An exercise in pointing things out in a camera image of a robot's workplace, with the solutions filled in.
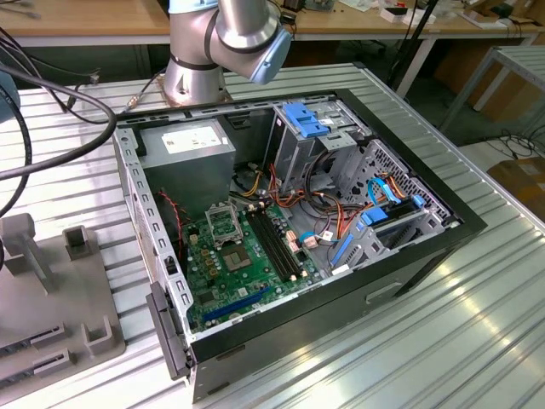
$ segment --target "desk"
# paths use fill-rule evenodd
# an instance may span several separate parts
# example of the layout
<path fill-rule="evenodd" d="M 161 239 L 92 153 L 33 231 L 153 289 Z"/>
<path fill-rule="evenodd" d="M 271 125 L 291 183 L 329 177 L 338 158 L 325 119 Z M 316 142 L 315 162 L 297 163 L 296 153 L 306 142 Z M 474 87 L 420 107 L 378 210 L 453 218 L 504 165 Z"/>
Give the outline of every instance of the desk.
<path fill-rule="evenodd" d="M 39 0 L 36 11 L 42 15 L 41 20 L 0 12 L 3 28 L 25 47 L 159 44 L 170 41 L 169 19 L 156 0 Z M 509 32 L 507 28 L 478 28 L 460 16 L 448 21 L 437 20 L 424 29 L 424 41 L 397 92 L 401 96 L 407 94 L 438 39 L 504 38 L 511 34 L 522 37 L 523 45 L 530 45 L 541 30 L 536 26 L 525 26 L 515 35 L 514 29 Z M 295 40 L 397 40 L 404 38 L 406 31 L 407 25 L 384 20 L 376 9 L 362 13 L 337 2 L 330 13 L 299 12 Z"/>
<path fill-rule="evenodd" d="M 545 46 L 494 47 L 489 50 L 471 78 L 464 85 L 462 91 L 450 105 L 443 123 L 439 126 L 442 132 L 445 132 L 449 127 L 460 111 L 460 108 L 462 108 L 463 103 L 471 95 L 475 86 L 477 86 L 494 61 L 502 64 L 503 70 L 506 72 L 513 71 L 519 74 L 526 81 L 536 85 L 542 92 L 545 92 Z M 539 109 L 528 123 L 525 131 L 530 131 L 533 126 L 538 124 L 542 116 L 543 110 Z"/>
<path fill-rule="evenodd" d="M 84 92 L 120 109 L 145 81 Z M 232 74 L 235 100 L 348 88 L 488 224 L 413 292 L 223 389 L 197 407 L 510 407 L 545 399 L 545 226 L 371 72 L 353 65 L 290 68 L 259 86 Z M 95 137 L 100 126 L 59 113 L 40 89 L 21 103 L 37 160 Z M 137 107 L 164 107 L 156 84 Z M 80 102 L 77 112 L 96 112 Z M 3 124 L 0 170 L 20 164 L 14 120 Z M 191 408 L 172 382 L 146 309 L 146 270 L 123 201 L 113 145 L 32 175 L 22 204 L 37 235 L 83 224 L 99 237 L 127 350 L 120 357 L 16 400 L 5 409 L 104 406 Z M 9 181 L 11 190 L 16 181 Z M 40 192 L 55 192 L 42 199 Z M 9 188 L 0 184 L 0 191 Z"/>

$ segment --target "motherboard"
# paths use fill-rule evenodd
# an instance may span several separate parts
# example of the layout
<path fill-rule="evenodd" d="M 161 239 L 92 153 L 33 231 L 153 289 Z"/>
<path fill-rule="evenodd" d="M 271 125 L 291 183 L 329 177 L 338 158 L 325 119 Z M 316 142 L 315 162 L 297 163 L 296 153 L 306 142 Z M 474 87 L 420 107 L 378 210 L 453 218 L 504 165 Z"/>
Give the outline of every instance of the motherboard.
<path fill-rule="evenodd" d="M 183 228 L 194 331 L 236 319 L 322 279 L 275 204 L 255 211 L 224 204 L 206 216 Z"/>

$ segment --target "metal workbench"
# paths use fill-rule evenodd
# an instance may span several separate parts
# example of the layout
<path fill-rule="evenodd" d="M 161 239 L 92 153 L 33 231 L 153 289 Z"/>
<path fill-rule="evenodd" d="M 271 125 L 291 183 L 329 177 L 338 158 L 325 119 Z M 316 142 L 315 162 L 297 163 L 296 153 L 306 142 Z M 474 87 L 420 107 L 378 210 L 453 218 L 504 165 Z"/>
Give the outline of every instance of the metal workbench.
<path fill-rule="evenodd" d="M 119 110 L 142 84 L 102 84 L 86 92 Z M 154 87 L 139 109 L 164 105 Z M 545 401 L 543 224 L 366 70 L 352 65 L 292 68 L 265 87 L 228 75 L 227 87 L 237 100 L 351 89 L 489 227 L 415 291 L 197 407 L 541 408 Z M 100 129 L 59 114 L 41 90 L 23 92 L 22 104 L 36 161 L 78 146 Z M 95 112 L 80 103 L 76 108 L 88 115 Z M 1 125 L 2 170 L 22 163 L 16 129 L 14 121 Z M 15 185 L 16 181 L 8 187 L 0 184 L 0 201 Z M 112 143 L 75 163 L 31 176 L 29 185 L 14 212 L 30 212 L 37 220 L 38 236 L 79 223 L 98 233 L 128 346 L 122 356 L 7 407 L 189 407 L 185 384 L 169 379 L 146 310 L 146 271 L 123 204 Z"/>
<path fill-rule="evenodd" d="M 488 69 L 494 62 L 499 62 L 503 65 L 503 70 L 520 75 L 530 84 L 535 85 L 540 89 L 541 92 L 545 93 L 545 45 L 532 45 L 530 47 L 492 47 L 463 86 L 462 91 L 460 91 L 452 104 L 450 104 L 445 119 L 439 126 L 441 132 L 447 130 L 458 112 L 460 112 L 464 102 L 473 93 L 477 85 L 479 85 L 480 80 L 488 72 Z M 528 132 L 532 127 L 538 124 L 544 113 L 545 106 L 537 109 L 536 113 L 528 121 L 525 132 Z"/>

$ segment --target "table leg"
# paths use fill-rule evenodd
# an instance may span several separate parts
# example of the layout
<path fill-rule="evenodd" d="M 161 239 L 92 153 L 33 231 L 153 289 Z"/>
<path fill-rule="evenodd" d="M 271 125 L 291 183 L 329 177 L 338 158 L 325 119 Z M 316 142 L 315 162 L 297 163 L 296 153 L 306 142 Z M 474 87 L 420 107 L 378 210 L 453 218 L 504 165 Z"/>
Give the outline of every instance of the table leg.
<path fill-rule="evenodd" d="M 530 133 L 542 122 L 545 117 L 545 103 L 542 103 L 536 112 L 531 116 L 530 120 L 526 123 L 522 135 L 529 137 Z"/>
<path fill-rule="evenodd" d="M 534 40 L 536 39 L 536 36 L 532 35 L 530 37 L 525 38 L 520 43 L 521 47 L 532 45 Z M 479 100 L 473 107 L 473 109 L 477 112 L 480 112 L 481 109 L 486 105 L 486 102 L 491 98 L 491 96 L 496 92 L 500 84 L 503 82 L 503 80 L 506 78 L 506 76 L 509 74 L 509 70 L 507 68 L 502 68 L 499 74 L 496 75 L 496 78 L 490 83 L 486 91 L 480 96 Z"/>
<path fill-rule="evenodd" d="M 469 98 L 483 75 L 485 75 L 485 72 L 490 68 L 493 61 L 493 55 L 492 53 L 496 52 L 494 49 L 489 49 L 488 52 L 485 55 L 485 58 L 481 61 L 477 69 L 473 72 L 469 80 L 466 82 L 466 84 L 463 86 L 462 91 L 460 91 L 460 94 L 455 98 L 455 100 L 450 105 L 449 110 L 446 113 L 445 119 L 443 120 L 443 123 L 439 126 L 439 130 L 441 132 L 445 132 L 445 130 L 449 127 L 452 120 L 455 118 L 455 116 L 458 114 L 458 111 L 460 111 L 460 108 L 462 107 L 463 103 Z"/>
<path fill-rule="evenodd" d="M 429 52 L 432 50 L 433 45 L 435 44 L 435 37 L 430 37 L 422 41 L 418 51 L 415 54 L 415 58 L 412 59 L 409 69 L 403 76 L 401 83 L 399 84 L 398 89 L 395 91 L 397 95 L 404 98 L 409 92 L 410 86 L 415 81 L 416 75 L 422 68 L 424 61 L 427 59 Z"/>

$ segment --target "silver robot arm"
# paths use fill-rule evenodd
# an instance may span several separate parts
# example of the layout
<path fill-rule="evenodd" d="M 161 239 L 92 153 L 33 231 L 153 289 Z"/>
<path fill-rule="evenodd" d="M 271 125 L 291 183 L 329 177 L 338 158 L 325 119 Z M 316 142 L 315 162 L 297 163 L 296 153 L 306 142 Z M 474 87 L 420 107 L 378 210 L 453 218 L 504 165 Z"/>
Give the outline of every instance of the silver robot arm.
<path fill-rule="evenodd" d="M 223 66 L 267 84 L 290 49 L 291 35 L 267 0 L 172 0 L 169 14 L 164 92 L 172 105 L 224 100 Z"/>

